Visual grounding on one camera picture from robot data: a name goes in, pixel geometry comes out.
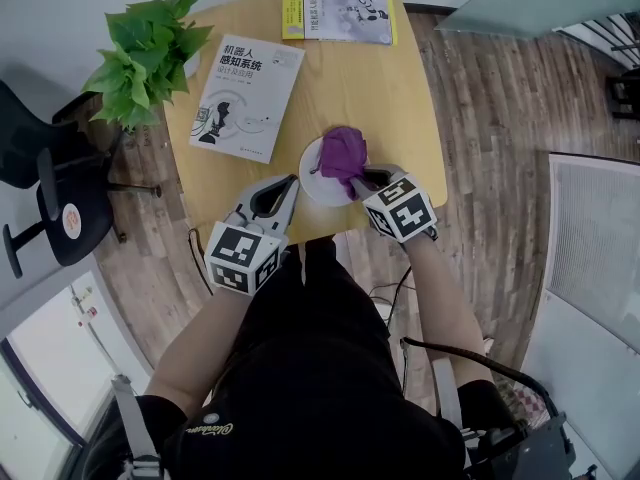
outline chair leg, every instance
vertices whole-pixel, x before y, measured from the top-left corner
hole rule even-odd
[[[155,187],[142,187],[140,185],[123,185],[122,183],[107,183],[107,190],[110,192],[143,192],[155,197],[162,197],[160,185]]]
[[[18,261],[18,251],[43,231],[43,221],[36,222],[15,237],[11,236],[8,224],[5,224],[2,228],[2,238],[4,239],[4,248],[7,251],[7,259],[9,260],[11,270],[13,270],[13,275],[16,279],[22,277],[22,268],[20,267],[20,261]]]
[[[111,224],[111,229],[115,233],[116,240],[118,241],[118,243],[120,245],[127,243],[127,234],[122,232],[122,231],[120,231],[120,229],[118,229],[118,226],[116,226],[115,222],[113,224]]]

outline yellow book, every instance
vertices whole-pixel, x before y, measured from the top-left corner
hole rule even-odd
[[[395,45],[393,0],[282,0],[282,38]]]

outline round sticker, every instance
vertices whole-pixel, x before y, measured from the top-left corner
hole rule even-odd
[[[207,425],[213,425],[219,419],[220,419],[220,416],[218,416],[217,413],[212,412],[211,414],[207,414],[204,418],[202,418],[202,421],[204,421]]]
[[[80,212],[74,204],[67,204],[62,210],[62,227],[69,238],[75,240],[80,236],[82,229],[82,221],[80,220]]]

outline book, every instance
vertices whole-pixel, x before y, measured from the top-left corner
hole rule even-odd
[[[189,144],[268,164],[304,50],[226,34]]]
[[[282,38],[398,43],[393,0],[282,0]]]

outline office chair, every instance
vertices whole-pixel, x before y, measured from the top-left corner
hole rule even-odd
[[[41,220],[17,236],[11,235],[7,224],[2,229],[16,278],[22,277],[18,251],[42,231],[62,266],[73,265],[93,251],[113,226],[108,191],[162,195],[159,186],[108,181],[124,135],[120,133],[108,151],[98,151],[78,131],[77,123],[42,122],[0,81],[0,181],[22,189],[40,181],[36,200]]]

